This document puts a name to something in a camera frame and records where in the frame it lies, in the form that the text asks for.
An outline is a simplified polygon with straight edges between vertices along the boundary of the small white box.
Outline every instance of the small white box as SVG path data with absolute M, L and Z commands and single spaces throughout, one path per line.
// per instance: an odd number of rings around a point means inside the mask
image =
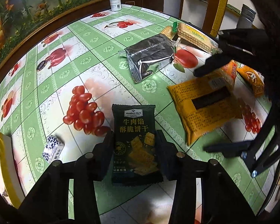
M 61 140 L 53 135 L 49 135 L 42 156 L 48 163 L 51 163 L 59 158 L 63 148 L 64 143 Z

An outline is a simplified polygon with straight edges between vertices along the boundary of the fruit print tablecloth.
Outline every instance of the fruit print tablecloth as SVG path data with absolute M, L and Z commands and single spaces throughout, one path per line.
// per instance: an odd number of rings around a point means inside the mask
M 44 38 L 11 69 L 0 84 L 0 132 L 12 137 L 14 157 L 25 194 L 48 166 L 42 157 L 48 135 L 56 135 L 65 143 L 60 159 L 63 162 L 74 161 L 90 152 L 96 143 L 102 142 L 106 129 L 113 128 L 113 103 L 155 104 L 155 125 L 163 130 L 167 140 L 195 159 L 217 159 L 253 211 L 256 213 L 259 210 L 272 183 L 274 166 L 252 179 L 241 159 L 225 159 L 220 153 L 209 154 L 202 150 L 203 145 L 212 142 L 253 139 L 255 134 L 246 131 L 244 119 L 232 120 L 200 137 L 191 148 L 187 147 L 186 134 L 167 86 L 194 78 L 193 69 L 185 68 L 185 72 L 181 72 L 169 64 L 135 84 L 127 61 L 117 55 L 125 47 L 158 34 L 174 21 L 178 20 L 152 10 L 123 5 L 119 12 L 108 10 L 88 16 Z M 181 47 L 197 57 L 198 66 L 209 56 L 189 46 L 186 41 L 182 41 Z M 100 111 L 96 113 L 99 116 L 95 129 L 87 126 L 88 115 L 80 125 L 74 125 L 69 117 L 63 120 L 75 110 L 70 108 L 70 101 L 77 90 L 82 90 L 85 98 L 91 97 L 88 107 Z M 244 100 L 263 124 L 270 109 L 268 100 L 255 99 L 239 76 L 234 93 Z M 134 188 L 113 187 L 111 168 L 102 182 L 95 183 L 102 223 L 109 223 L 107 220 L 110 218 L 114 223 L 158 223 L 157 218 L 169 215 L 174 181 Z M 196 219 L 199 220 L 199 179 L 197 185 Z M 70 218 L 73 218 L 72 193 L 71 181 Z

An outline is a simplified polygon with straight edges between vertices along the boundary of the metal screw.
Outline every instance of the metal screw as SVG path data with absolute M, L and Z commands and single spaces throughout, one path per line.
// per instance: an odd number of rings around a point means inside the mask
M 93 158 L 93 154 L 91 152 L 88 152 L 85 154 L 85 158 L 87 159 Z
M 52 162 L 52 165 L 53 165 L 54 167 L 57 167 L 57 166 L 59 166 L 61 163 L 62 163 L 62 161 L 60 161 L 60 160 L 55 160 L 55 161 Z
M 211 163 L 211 165 L 216 166 L 218 164 L 218 161 L 216 159 L 212 158 L 210 160 L 210 163 Z
M 178 153 L 176 154 L 176 156 L 179 157 L 179 158 L 183 158 L 183 157 L 186 156 L 186 154 L 184 154 L 184 152 L 178 152 Z
M 247 152 L 242 152 L 241 153 L 241 158 L 246 159 L 247 158 Z
M 252 177 L 252 178 L 255 178 L 256 176 L 257 176 L 257 171 L 254 170 L 254 171 L 251 173 L 251 177 Z

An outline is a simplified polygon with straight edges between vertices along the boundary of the wooden cabinet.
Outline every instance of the wooden cabinet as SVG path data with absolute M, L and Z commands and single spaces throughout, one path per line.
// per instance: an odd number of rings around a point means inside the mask
M 121 3 L 161 12 L 164 10 L 164 0 L 121 0 Z

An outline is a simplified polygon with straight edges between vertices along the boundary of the black plastic package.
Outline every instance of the black plastic package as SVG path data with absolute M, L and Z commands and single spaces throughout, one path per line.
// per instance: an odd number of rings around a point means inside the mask
M 112 105 L 113 185 L 135 186 L 163 181 L 155 156 L 154 109 L 155 105 Z
M 125 52 L 133 80 L 139 83 L 173 60 L 173 43 L 158 34 L 125 48 Z

